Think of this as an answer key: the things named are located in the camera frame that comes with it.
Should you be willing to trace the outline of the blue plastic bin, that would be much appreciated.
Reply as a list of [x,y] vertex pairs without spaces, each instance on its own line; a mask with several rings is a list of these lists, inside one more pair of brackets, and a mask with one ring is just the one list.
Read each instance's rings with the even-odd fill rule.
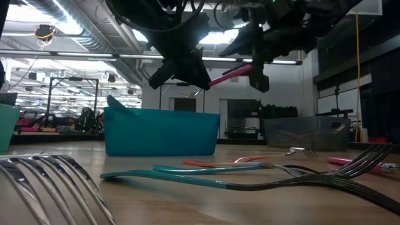
[[138,109],[107,96],[104,109],[108,156],[209,156],[214,154],[220,115]]

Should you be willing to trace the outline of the blue-handled black fork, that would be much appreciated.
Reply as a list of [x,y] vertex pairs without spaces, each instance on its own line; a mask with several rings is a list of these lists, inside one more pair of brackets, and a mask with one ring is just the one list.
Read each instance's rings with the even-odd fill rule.
[[[344,178],[355,178],[365,173],[394,174],[400,171],[400,165],[392,162],[384,162],[394,147],[391,145],[372,145],[355,158],[333,157],[326,158],[329,164],[337,165],[338,168],[332,171],[324,171],[324,174],[339,176]],[[157,172],[177,175],[203,175],[228,173],[235,171],[254,171],[263,169],[278,169],[291,176],[299,177],[308,174],[319,174],[309,167],[295,164],[273,164],[267,162],[271,158],[286,158],[298,153],[303,153],[306,157],[316,159],[318,155],[311,149],[292,147],[285,154],[246,156],[233,159],[229,162],[203,162],[196,160],[184,160],[182,163],[187,168],[158,166],[152,168]]]
[[232,191],[265,191],[270,189],[297,187],[297,186],[316,186],[322,188],[330,188],[359,197],[397,216],[400,216],[400,202],[397,202],[394,199],[380,192],[377,192],[367,186],[337,176],[312,174],[312,175],[305,175],[301,177],[294,177],[281,181],[274,181],[261,184],[238,184],[238,183],[223,182],[211,179],[202,179],[197,177],[167,174],[165,172],[157,172],[149,170],[130,170],[130,171],[104,173],[100,175],[100,178],[114,179],[124,176],[158,179],[175,183],[192,184],[197,186],[205,186],[217,189],[227,189]]

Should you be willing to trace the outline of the translucent gray plastic bin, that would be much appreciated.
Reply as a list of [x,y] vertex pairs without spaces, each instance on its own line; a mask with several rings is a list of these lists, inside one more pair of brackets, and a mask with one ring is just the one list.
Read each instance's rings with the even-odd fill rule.
[[[318,131],[331,131],[340,125],[346,127],[337,134],[321,134],[312,137],[311,142],[282,141],[284,138],[277,130],[299,135]],[[306,148],[313,151],[345,151],[349,141],[351,120],[343,117],[309,116],[264,120],[267,145],[272,148]]]

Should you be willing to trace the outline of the dark shelf cabinet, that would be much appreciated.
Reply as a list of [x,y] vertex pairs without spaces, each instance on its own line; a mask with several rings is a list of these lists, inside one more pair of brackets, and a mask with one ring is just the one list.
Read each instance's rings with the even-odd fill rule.
[[226,137],[228,139],[258,139],[260,105],[261,102],[255,99],[228,99],[227,128],[224,132]]

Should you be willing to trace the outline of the gold fork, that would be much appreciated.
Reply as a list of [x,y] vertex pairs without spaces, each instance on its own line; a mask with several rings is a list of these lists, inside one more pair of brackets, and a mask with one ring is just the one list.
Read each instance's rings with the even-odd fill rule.
[[310,143],[314,136],[313,133],[299,135],[282,130],[277,130],[277,132],[284,136],[281,138],[282,141],[297,142],[297,143]]
[[344,124],[342,124],[339,127],[335,128],[335,129],[333,129],[331,131],[318,131],[318,132],[312,132],[312,133],[303,134],[303,135],[298,135],[298,134],[294,134],[294,133],[286,132],[286,131],[282,131],[282,133],[285,133],[288,136],[291,136],[292,138],[303,140],[303,139],[314,137],[314,136],[318,136],[318,135],[321,135],[321,134],[337,134],[337,133],[340,133],[345,127],[346,126]]

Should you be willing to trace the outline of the dark monitor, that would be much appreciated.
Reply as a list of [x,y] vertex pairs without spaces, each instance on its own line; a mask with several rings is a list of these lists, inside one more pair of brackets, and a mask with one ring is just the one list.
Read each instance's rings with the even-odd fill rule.
[[0,104],[15,106],[18,94],[16,92],[0,93]]

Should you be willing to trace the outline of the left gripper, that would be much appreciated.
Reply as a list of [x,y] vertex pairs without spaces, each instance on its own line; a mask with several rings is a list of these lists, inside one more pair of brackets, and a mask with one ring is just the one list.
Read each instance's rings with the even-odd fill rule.
[[207,14],[200,14],[191,22],[168,32],[155,32],[149,35],[149,43],[165,58],[163,65],[149,78],[149,85],[157,89],[173,75],[174,79],[192,84],[203,90],[209,90],[211,78],[203,62],[204,48],[195,48],[200,40],[210,32]]

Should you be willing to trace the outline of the pink-handled silver fork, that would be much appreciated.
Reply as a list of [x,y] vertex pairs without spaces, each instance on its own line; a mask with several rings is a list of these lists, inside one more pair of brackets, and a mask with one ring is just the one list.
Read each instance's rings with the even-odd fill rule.
[[[223,83],[224,81],[227,81],[231,78],[237,78],[240,76],[247,76],[248,73],[253,69],[253,66],[251,64],[246,64],[244,66],[241,66],[237,69],[233,69],[230,70],[228,72],[225,72],[222,76],[213,79],[210,83],[209,83],[209,87],[213,87],[216,86],[217,84]],[[178,91],[177,93],[184,97],[184,98],[194,98],[197,95],[199,95],[199,93],[201,93],[203,90],[198,90],[198,91]]]
[[[328,163],[344,166],[353,161],[353,158],[348,157],[332,157],[326,158]],[[391,162],[380,162],[377,166],[374,166],[370,172],[371,173],[381,173],[381,174],[395,174],[400,170],[400,167]]]

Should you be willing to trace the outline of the white wall board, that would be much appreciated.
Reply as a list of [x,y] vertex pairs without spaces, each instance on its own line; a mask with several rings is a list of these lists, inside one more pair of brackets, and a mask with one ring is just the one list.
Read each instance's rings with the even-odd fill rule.
[[338,94],[333,93],[317,100],[318,113],[328,113],[332,109],[340,109],[341,111],[352,110],[352,113],[349,112],[348,115],[355,116],[357,109],[361,110],[360,103],[357,89],[338,92]]

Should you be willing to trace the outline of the black rig frame stand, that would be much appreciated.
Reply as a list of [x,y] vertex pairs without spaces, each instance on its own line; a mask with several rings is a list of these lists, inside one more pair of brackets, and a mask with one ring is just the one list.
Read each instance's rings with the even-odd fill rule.
[[84,93],[82,94],[83,87],[81,86],[60,85],[60,88],[65,88],[68,94],[59,95],[59,97],[61,98],[61,105],[57,106],[57,109],[53,112],[53,114],[63,117],[69,115],[71,115],[72,117],[75,116],[77,117],[77,114],[80,113],[83,108],[91,108],[96,114],[97,103],[98,103],[99,79],[82,78],[77,76],[50,77],[46,113],[51,113],[52,90],[56,88],[64,80],[68,80],[75,83],[87,81],[89,84],[91,84],[91,82],[95,82],[96,84],[95,92],[91,93],[88,91],[84,91]]
[[174,91],[174,96],[167,98],[167,110],[170,111],[197,111],[197,97],[202,95],[205,99],[204,90],[187,82],[167,82],[159,88],[158,109],[163,109],[163,96],[168,89]]

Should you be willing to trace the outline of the teal plastic bin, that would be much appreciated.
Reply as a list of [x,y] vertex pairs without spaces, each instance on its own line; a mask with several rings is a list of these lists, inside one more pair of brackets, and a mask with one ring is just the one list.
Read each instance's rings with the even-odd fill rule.
[[19,108],[15,106],[0,104],[0,153],[8,150],[19,113]]

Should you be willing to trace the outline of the long black light bar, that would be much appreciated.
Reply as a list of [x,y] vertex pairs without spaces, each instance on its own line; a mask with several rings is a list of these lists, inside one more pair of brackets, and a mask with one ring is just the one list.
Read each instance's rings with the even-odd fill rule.
[[[93,53],[93,52],[57,52],[57,51],[24,51],[12,49],[0,49],[0,56],[9,58],[83,58],[83,60],[113,61],[114,59],[148,59],[163,60],[161,55],[150,54],[117,54],[117,53]],[[248,58],[234,57],[202,57],[203,61],[224,62],[224,63],[251,63],[253,60]],[[284,59],[274,59],[270,64],[301,65],[302,61],[291,61]]]

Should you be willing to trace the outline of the black aluminium table frame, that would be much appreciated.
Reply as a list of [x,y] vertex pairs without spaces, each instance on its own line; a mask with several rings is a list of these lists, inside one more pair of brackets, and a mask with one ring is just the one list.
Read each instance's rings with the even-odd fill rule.
[[[44,143],[61,143],[61,142],[100,142],[104,144],[104,138],[98,135],[82,135],[82,134],[13,134],[9,145],[22,145],[22,144],[44,144]],[[222,145],[250,145],[261,146],[266,145],[266,141],[255,139],[217,139],[217,144]],[[349,149],[353,150],[366,150],[367,147],[372,146],[371,143],[350,142]],[[391,153],[400,155],[400,145],[394,145]]]

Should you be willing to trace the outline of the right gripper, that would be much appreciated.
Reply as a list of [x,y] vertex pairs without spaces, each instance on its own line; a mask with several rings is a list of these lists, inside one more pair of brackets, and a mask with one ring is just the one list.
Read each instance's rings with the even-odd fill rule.
[[[309,19],[311,3],[314,0],[264,0],[266,21],[269,29],[264,32],[264,60],[273,61],[278,56],[287,56],[292,50],[309,53],[316,46]],[[269,78],[263,74],[262,59],[263,29],[259,25],[265,21],[262,4],[249,7],[249,26],[239,29],[235,40],[226,47],[220,56],[238,53],[251,42],[252,70],[250,85],[262,93],[269,91]]]

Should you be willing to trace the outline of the bright ceiling light panel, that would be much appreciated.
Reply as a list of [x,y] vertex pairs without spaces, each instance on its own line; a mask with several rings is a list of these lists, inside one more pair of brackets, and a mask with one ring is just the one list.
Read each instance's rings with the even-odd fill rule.
[[[138,41],[147,42],[147,38],[139,31],[132,30]],[[200,44],[231,44],[239,34],[239,29],[230,29],[224,32],[210,32],[206,37],[200,40]]]

